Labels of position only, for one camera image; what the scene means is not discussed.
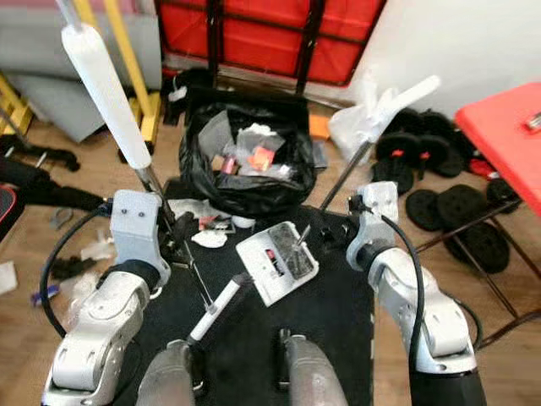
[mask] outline white foam-covered pole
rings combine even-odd
[[[68,25],[62,44],[129,166],[148,167],[150,154],[100,34],[84,23],[79,30]]]

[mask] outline black weight plate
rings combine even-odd
[[[475,219],[486,209],[484,196],[465,184],[457,184],[438,195],[436,207],[444,228],[454,229]]]
[[[424,130],[429,134],[440,135],[447,138],[449,141],[453,141],[455,128],[453,123],[441,112],[433,112],[427,110],[420,114],[423,120]]]
[[[518,197],[516,191],[502,178],[493,179],[487,186],[487,200],[494,207],[503,206],[504,204]],[[503,210],[503,213],[509,214],[514,212],[521,202]]]
[[[476,146],[472,144],[472,141],[462,131],[455,131],[453,145],[458,149],[465,162],[478,157],[476,155]]]
[[[496,227],[481,222],[464,231],[461,239],[487,273],[502,272],[509,265],[509,244]]]
[[[417,136],[409,133],[393,133],[381,137],[375,147],[375,156],[378,161],[390,158],[394,151],[402,150],[404,154],[402,159],[410,165],[418,162],[419,159],[419,139]]]
[[[437,198],[438,194],[433,190],[421,189],[411,193],[406,199],[407,216],[423,230],[441,230],[443,224],[436,209]]]
[[[421,115],[410,107],[402,109],[389,123],[384,134],[406,131],[411,134],[422,134],[424,123]]]
[[[428,152],[430,154],[429,159],[426,161],[426,167],[435,167],[443,163],[449,156],[449,149],[451,145],[449,141],[438,135],[421,135],[419,137],[421,142],[420,154]]]
[[[398,194],[403,195],[413,187],[413,170],[403,161],[383,159],[372,166],[372,182],[381,181],[395,182]]]
[[[435,165],[431,168],[432,172],[437,173],[445,178],[454,178],[464,170],[464,159],[460,152],[453,146],[449,148],[447,159],[440,165]]]
[[[460,248],[460,246],[455,242],[453,238],[445,239],[443,241],[443,245],[447,248],[447,250],[451,253],[451,255],[457,258],[460,262],[466,262],[466,263],[469,262],[467,255],[464,254],[464,251],[462,251],[462,248]]]

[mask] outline small sticker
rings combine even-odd
[[[284,272],[280,269],[280,266],[278,265],[278,259],[276,258],[276,254],[273,250],[267,249],[265,250],[265,253],[267,254],[267,257],[270,260],[270,263],[272,264],[272,267],[274,269],[274,272],[271,273],[273,277],[281,277]]]

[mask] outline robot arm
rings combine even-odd
[[[77,324],[58,347],[43,404],[101,405],[113,400],[124,351],[141,328],[150,294],[171,274],[158,244],[160,207],[161,199],[153,194],[115,194],[111,231],[117,265],[84,302]]]
[[[143,323],[143,310],[158,280],[157,270],[143,261],[126,261],[111,269],[58,347],[42,404],[109,404],[113,400],[124,351]]]
[[[368,273],[380,304],[398,324],[406,351],[412,343],[417,309],[417,279],[411,256],[395,247],[391,228],[381,215],[397,220],[396,186],[369,184],[359,190],[362,206],[359,233],[347,249],[347,260]],[[467,321],[454,300],[444,295],[426,270],[424,317],[414,370],[410,370],[413,406],[484,406],[486,400],[477,372]]]

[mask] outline white card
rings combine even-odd
[[[0,294],[11,292],[17,288],[17,274],[13,261],[0,264]]]

